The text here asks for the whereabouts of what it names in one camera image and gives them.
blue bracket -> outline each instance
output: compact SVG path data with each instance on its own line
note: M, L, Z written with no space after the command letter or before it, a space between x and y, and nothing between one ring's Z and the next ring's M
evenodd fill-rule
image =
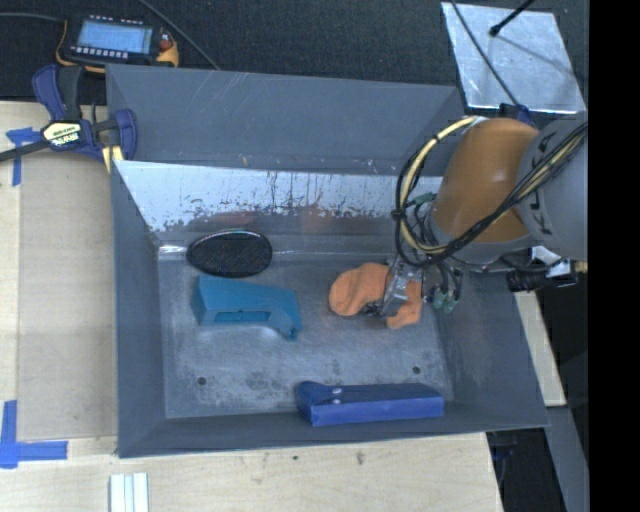
M305 381L295 387L295 395L298 410L314 427L444 415L442 395L419 383L326 386Z
M22 461L65 460L68 441L20 443L16 441L17 401L4 403L0 434L0 469L15 469Z
M17 148L25 143L31 144L33 142L42 140L42 135L40 134L40 132L32 128L19 128L17 130L9 130L7 132L7 137ZM11 180L11 185L16 187L20 185L21 181L22 160L20 159L20 157L18 157L13 161L13 178Z
M293 290L199 276L191 303L200 325L260 323L295 340L302 329Z
M535 123L533 122L533 117L531 116L531 110L529 110L524 105L516 105L516 108L518 109L518 121L535 128Z

yellow cable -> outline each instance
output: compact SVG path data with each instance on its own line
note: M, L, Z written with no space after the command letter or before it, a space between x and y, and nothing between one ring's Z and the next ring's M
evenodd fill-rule
M451 135L453 132L455 132L456 130L465 127L469 124L472 124L473 122L475 122L478 119L478 116L470 116L470 117L466 117L463 118L459 121L456 121L455 123L452 123L451 125L449 125L447 128L445 128L444 130L442 130L440 133L438 133L434 138L430 139L420 150L420 152L416 155L416 157L414 158L413 162L411 163L411 166L409 167L409 170L407 171L407 175L404 177L404 180L402 182L402 187L400 190L400 205L403 205L405 203L405 201L407 200L407 197L409 195L409 188L411 186L411 183L413 181L413 178L418 170L418 168L420 167L420 165L422 164L422 162L425 160L425 158L427 157L427 155L429 154L429 152L433 149L433 147L442 139L444 139L445 137ZM517 196L517 201L522 200L524 197L526 197L528 194L530 194L531 192L533 192L539 185L540 183L547 178L548 174L549 174L549 170L559 161L561 161L563 158L565 158L565 156L569 153L571 153L571 151L573 151L573 149L575 149L578 145L580 145L582 143L582 140L586 137L586 134L581 134L578 136L573 137L571 140L567 141L550 159L549 161L540 169L538 169L538 171L536 171L536 173L531 176L525 183L523 183L523 185L521 186L524 187L518 194ZM509 210L505 210L504 212L502 212L499 216L497 216L490 225L494 224L495 222L497 222L500 218L502 218L503 215L505 215ZM443 245L434 245L434 246L430 246L430 245L424 245L420 242L418 242L415 237L413 236L413 234L411 233L411 231L409 230L409 228L407 227L406 224L406 220L402 220L400 222L400 232L402 233L402 236L405 238L405 240L407 241L407 243L413 247L416 250L422 251L426 254L440 254L442 252L444 252L444 250L449 246L449 244L443 244Z
M409 195L409 187L411 186L411 182L413 181L413 177L415 176L418 168L425 160L429 152L433 149L433 147L438 144L442 139L448 137L453 132L468 126L475 121L477 121L478 116L469 116L456 121L455 123L450 124L444 130L439 132L435 137L429 139L429 141L422 147L416 157L413 159L409 170L407 171L407 175L405 176L402 182L402 188L400 190L400 204L404 204ZM407 226L404 222L400 224L400 230L402 232L402 236L407 240L409 245L411 245L414 249L419 251L426 252L428 254L433 254L437 252L442 252L447 246L446 245L438 245L438 246L428 246L419 243L413 235L411 235L410 231L407 229Z

black oval object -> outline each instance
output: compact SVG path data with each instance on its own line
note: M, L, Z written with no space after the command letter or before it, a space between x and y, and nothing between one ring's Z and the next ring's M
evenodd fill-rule
M242 229L218 231L193 242L187 260L218 277L247 277L262 272L271 262L269 240Z

display screen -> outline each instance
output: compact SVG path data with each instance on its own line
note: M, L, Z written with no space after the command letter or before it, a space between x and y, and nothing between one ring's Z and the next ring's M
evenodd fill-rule
M84 21L78 46L130 53L149 53L152 28L144 25L120 25Z

wooden table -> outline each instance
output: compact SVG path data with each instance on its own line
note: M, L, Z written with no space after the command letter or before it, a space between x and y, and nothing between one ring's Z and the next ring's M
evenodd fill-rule
M47 120L38 104L0 102L0 150L13 147L7 130L38 129ZM23 182L30 166L61 172L67 159L77 156L46 151L23 159ZM19 396L18 349L28 335L18 307L21 187L11 186L12 167L0 165L0 401ZM520 294L518 306L545 403L563 405L535 296ZM74 357L80 359L70 368L82 364L87 353L79 350ZM105 511L110 475L146 472L152 512L503 510L484 434L127 460L113 455L115 448L114 435L79 436L69 441L66 461L0 470L0 509Z

